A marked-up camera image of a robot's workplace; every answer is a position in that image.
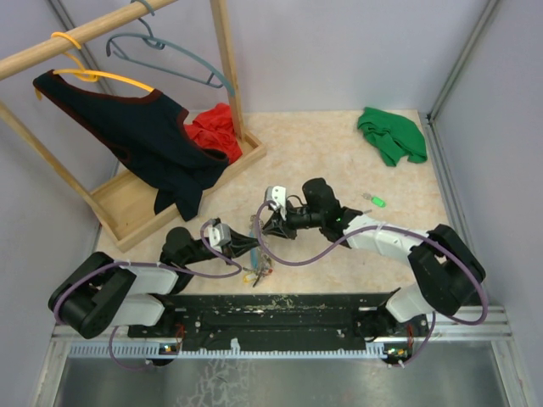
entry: clothes hanger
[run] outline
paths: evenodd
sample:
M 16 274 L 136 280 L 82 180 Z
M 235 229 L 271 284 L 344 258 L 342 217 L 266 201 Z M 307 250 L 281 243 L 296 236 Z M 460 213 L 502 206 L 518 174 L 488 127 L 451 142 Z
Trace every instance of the clothes hanger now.
M 52 38 L 56 36 L 62 36 L 63 38 L 66 38 L 67 40 L 72 42 L 76 46 L 77 49 L 81 49 L 81 44 L 78 41 L 76 41 L 74 38 L 66 34 L 65 32 L 54 32 L 51 35 Z M 145 85 L 142 82 L 135 81 L 125 76 L 111 74 L 109 72 L 103 72 L 101 70 L 87 70 L 85 66 L 83 65 L 83 63 L 75 55 L 72 55 L 71 53 L 63 53 L 63 55 L 65 55 L 66 57 L 74 61 L 76 65 L 78 66 L 78 69 L 54 70 L 53 73 L 55 75 L 73 74 L 76 78 L 81 79 L 82 81 L 87 81 L 87 82 L 96 82 L 100 77 L 104 77 L 104 78 L 110 78 L 116 81 L 128 83 L 130 85 L 142 88 L 143 90 L 148 91 L 148 92 L 152 92 L 154 90 L 154 88 L 152 88 L 151 86 Z M 42 100 L 42 94 L 37 89 L 35 89 L 35 92 L 36 92 L 36 96 L 38 100 Z
M 130 3 L 134 3 L 136 1 L 142 3 L 148 9 L 148 11 L 151 13 L 151 15 L 154 15 L 154 9 L 151 7 L 151 5 L 149 3 L 147 3 L 146 0 L 131 0 Z M 206 85 L 206 86 L 211 86 L 211 87 L 214 87 L 215 89 L 220 89 L 220 88 L 222 88 L 224 86 L 228 90 L 228 93 L 230 93 L 231 96 L 234 96 L 235 91 L 234 91 L 234 88 L 233 88 L 232 84 L 213 65 L 211 65 L 209 62 L 207 62 L 205 59 L 200 58 L 195 53 L 192 53 L 192 52 L 188 51 L 187 49 L 174 44 L 173 42 L 169 42 L 167 40 L 163 40 L 161 38 L 155 37 L 153 35 L 153 31 L 151 30 L 151 26 L 147 22 L 145 22 L 145 20 L 143 20 L 143 19 L 138 19 L 138 20 L 145 26 L 145 28 L 147 29 L 148 34 L 144 35 L 144 34 L 139 34 L 139 33 L 136 33 L 136 32 L 123 32 L 123 33 L 120 33 L 120 34 L 114 34 L 106 42 L 105 52 L 106 52 L 108 57 L 111 56 L 111 54 L 112 54 L 111 46 L 113 45 L 113 47 L 115 48 L 113 50 L 113 54 L 116 57 L 120 58 L 120 59 L 124 59 L 125 61 L 132 62 L 134 64 L 139 64 L 139 65 L 142 65 L 142 66 L 146 66 L 146 67 L 154 69 L 154 70 L 161 70 L 162 72 L 166 72 L 168 74 L 180 76 L 181 78 L 189 79 L 190 81 L 198 82 L 198 83 L 201 83 L 201 84 Z M 194 59 L 199 64 L 202 64 L 205 68 L 207 68 L 211 72 L 211 74 L 207 78 L 207 80 L 204 80 L 204 79 L 196 78 L 196 77 L 191 76 L 191 75 L 183 74 L 181 72 L 170 70 L 168 68 L 164 68 L 164 67 L 161 67 L 161 66 L 158 66 L 158 65 L 154 65 L 154 64 L 150 64 L 150 63 L 147 63 L 147 62 L 137 60 L 137 59 L 133 59 L 133 58 L 129 57 L 122 50 L 122 48 L 115 42 L 115 38 L 120 38 L 120 37 L 125 37 L 125 36 L 134 37 L 134 38 L 141 38 L 148 47 L 158 49 L 158 50 L 162 50 L 166 46 L 171 47 L 171 48 L 179 51 L 180 53 L 184 53 L 189 58 Z M 214 76 L 216 76 L 216 78 L 219 80 L 220 83 L 212 83 L 211 82 Z

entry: yellow hanger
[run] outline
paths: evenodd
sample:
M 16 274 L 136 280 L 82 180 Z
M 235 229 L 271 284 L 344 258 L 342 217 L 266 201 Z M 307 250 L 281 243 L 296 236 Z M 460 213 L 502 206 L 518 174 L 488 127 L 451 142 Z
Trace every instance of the yellow hanger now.
M 51 37 L 55 37 L 55 36 L 62 36 L 63 38 L 66 38 L 67 40 L 72 42 L 76 46 L 76 48 L 81 49 L 81 45 L 79 44 L 79 42 L 77 42 L 74 38 L 72 38 L 65 32 L 54 32 L 51 35 Z M 115 79 L 116 81 L 128 83 L 130 85 L 139 87 L 147 92 L 152 92 L 154 90 L 154 88 L 152 88 L 151 86 L 145 85 L 142 82 L 134 81 L 133 79 L 127 78 L 125 76 L 110 74 L 109 72 L 103 72 L 101 70 L 87 70 L 85 69 L 85 66 L 81 63 L 81 61 L 77 59 L 77 57 L 75 57 L 74 55 L 70 53 L 63 53 L 63 54 L 67 56 L 68 58 L 70 58 L 72 61 L 74 61 L 79 67 L 79 69 L 78 70 L 75 70 L 75 69 L 54 70 L 53 73 L 55 75 L 73 74 L 76 76 L 76 78 L 81 79 L 82 81 L 87 81 L 87 82 L 96 82 L 99 79 L 99 77 L 102 76 L 104 78 Z M 36 91 L 36 96 L 38 100 L 42 100 L 42 94 L 40 93 L 40 91 L 38 91 L 37 89 L 35 89 L 35 91 Z

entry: gray floor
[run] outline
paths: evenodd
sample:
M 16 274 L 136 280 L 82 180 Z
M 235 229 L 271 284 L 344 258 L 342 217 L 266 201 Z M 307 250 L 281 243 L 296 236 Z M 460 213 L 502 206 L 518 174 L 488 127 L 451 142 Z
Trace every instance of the gray floor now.
M 176 360 L 124 371 L 68 360 L 56 407 L 507 406 L 487 343 L 431 343 L 406 369 L 376 360 Z

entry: wooden table surface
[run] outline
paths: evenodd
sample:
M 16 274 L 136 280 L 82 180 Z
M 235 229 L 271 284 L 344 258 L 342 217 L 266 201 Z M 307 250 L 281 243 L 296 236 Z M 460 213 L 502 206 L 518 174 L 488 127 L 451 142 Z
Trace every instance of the wooden table surface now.
M 416 110 L 391 110 L 415 121 Z M 445 207 L 430 160 L 413 164 L 403 158 L 387 167 L 376 148 L 356 129 L 361 111 L 248 114 L 246 124 L 267 147 L 267 156 L 242 175 L 206 198 L 199 216 L 189 222 L 173 220 L 127 253 L 121 253 L 101 233 L 97 250 L 114 259 L 157 261 L 166 233 L 185 226 L 199 238 L 199 228 L 209 218 L 220 217 L 232 229 L 249 232 L 249 218 L 261 205 L 268 186 L 282 185 L 289 194 L 301 193 L 307 180 L 323 177 L 339 202 L 352 209 L 368 210 L 372 218 L 397 226 L 429 230 L 447 223 Z M 364 192 L 384 199 L 378 208 L 362 198 Z M 268 237 L 270 249 L 283 259 L 302 260 L 330 244 L 318 230 L 299 231 L 295 241 Z M 249 254 L 238 261 L 249 266 Z M 212 274 L 232 267 L 214 259 L 193 265 Z M 364 250 L 336 248 L 324 259 L 303 267 L 275 264 L 271 275 L 252 288 L 243 275 L 224 280 L 195 277 L 185 293 L 374 293 L 391 291 L 414 282 L 411 269 L 392 259 Z

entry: red cloth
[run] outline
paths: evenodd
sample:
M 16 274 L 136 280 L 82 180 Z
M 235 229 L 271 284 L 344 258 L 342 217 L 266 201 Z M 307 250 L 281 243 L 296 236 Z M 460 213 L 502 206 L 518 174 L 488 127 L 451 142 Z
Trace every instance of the red cloth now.
M 229 164 L 241 157 L 232 112 L 227 104 L 219 103 L 212 110 L 200 113 L 191 125 L 185 125 L 185 131 L 201 148 L 214 148 L 225 153 Z

